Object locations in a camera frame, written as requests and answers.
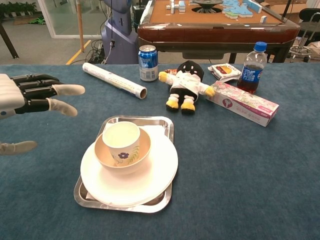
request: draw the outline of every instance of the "paper cup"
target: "paper cup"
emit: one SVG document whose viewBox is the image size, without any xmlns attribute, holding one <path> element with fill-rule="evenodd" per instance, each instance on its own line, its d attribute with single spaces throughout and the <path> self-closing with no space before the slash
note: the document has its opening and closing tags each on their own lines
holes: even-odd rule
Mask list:
<svg viewBox="0 0 320 240">
<path fill-rule="evenodd" d="M 128 166 L 139 160 L 140 128 L 136 124 L 129 121 L 113 123 L 104 130 L 102 141 L 117 166 Z"/>
</svg>

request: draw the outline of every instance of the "stainless steel tray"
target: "stainless steel tray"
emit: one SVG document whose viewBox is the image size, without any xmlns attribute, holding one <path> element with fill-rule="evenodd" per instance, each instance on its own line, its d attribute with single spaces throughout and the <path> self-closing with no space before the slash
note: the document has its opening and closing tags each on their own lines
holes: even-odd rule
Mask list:
<svg viewBox="0 0 320 240">
<path fill-rule="evenodd" d="M 97 137 L 103 132 L 106 124 L 117 123 L 121 121 L 130 121 L 135 123 L 138 126 L 162 126 L 164 128 L 164 134 L 174 142 L 174 124 L 173 122 L 164 116 L 113 116 L 105 120 L 97 134 Z M 85 188 L 81 175 L 76 182 L 74 187 L 73 196 L 75 201 L 85 208 L 94 208 L 94 209 L 105 209 L 105 210 L 118 210 L 118 211 L 128 211 L 128 212 L 140 212 L 140 213 L 156 213 L 162 210 L 165 206 L 168 205 L 171 194 L 172 194 L 172 184 L 170 184 L 167 189 L 157 196 L 155 199 L 133 207 L 113 207 L 101 203 L 95 199 L 87 198 L 88 191 Z"/>
</svg>

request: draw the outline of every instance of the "blue tablecloth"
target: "blue tablecloth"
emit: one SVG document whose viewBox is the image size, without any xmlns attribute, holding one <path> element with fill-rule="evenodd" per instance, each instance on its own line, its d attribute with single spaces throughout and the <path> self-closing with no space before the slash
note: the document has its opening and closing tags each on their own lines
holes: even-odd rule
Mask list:
<svg viewBox="0 0 320 240">
<path fill-rule="evenodd" d="M 319 64 L 267 65 L 256 94 L 280 106 L 267 127 L 203 96 L 195 115 L 168 112 L 165 83 L 141 81 L 137 65 L 100 67 L 146 86 L 146 99 L 81 65 L 0 66 L 11 77 L 46 73 L 86 88 L 84 95 L 58 98 L 75 106 L 77 117 L 47 111 L 1 121 L 2 142 L 38 142 L 27 154 L 0 157 L 1 239 L 320 239 Z M 203 82 L 213 83 L 208 65 L 202 67 Z M 158 213 L 85 208 L 74 200 L 82 156 L 115 115 L 174 123 L 178 172 L 171 201 Z"/>
</svg>

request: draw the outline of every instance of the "ceramic bowl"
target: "ceramic bowl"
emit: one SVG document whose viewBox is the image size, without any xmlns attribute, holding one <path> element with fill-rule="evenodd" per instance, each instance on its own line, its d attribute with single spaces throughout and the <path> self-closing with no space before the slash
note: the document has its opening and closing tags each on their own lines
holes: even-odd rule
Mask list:
<svg viewBox="0 0 320 240">
<path fill-rule="evenodd" d="M 151 139 L 149 134 L 140 128 L 140 151 L 139 160 L 127 165 L 127 166 L 116 166 L 115 160 L 111 156 L 109 148 L 105 145 L 102 140 L 102 134 L 98 136 L 94 144 L 94 153 L 99 160 L 100 164 L 112 173 L 126 175 L 132 174 L 139 170 L 146 160 L 151 149 Z"/>
</svg>

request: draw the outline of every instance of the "white plate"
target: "white plate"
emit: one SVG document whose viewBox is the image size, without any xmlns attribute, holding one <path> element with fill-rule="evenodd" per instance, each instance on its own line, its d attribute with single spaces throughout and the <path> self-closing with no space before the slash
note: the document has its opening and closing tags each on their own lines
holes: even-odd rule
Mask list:
<svg viewBox="0 0 320 240">
<path fill-rule="evenodd" d="M 112 174 L 95 155 L 95 143 L 81 161 L 81 178 L 88 192 L 99 202 L 119 208 L 145 204 L 170 185 L 178 169 L 174 144 L 162 134 L 149 133 L 151 150 L 143 168 L 128 175 Z"/>
</svg>

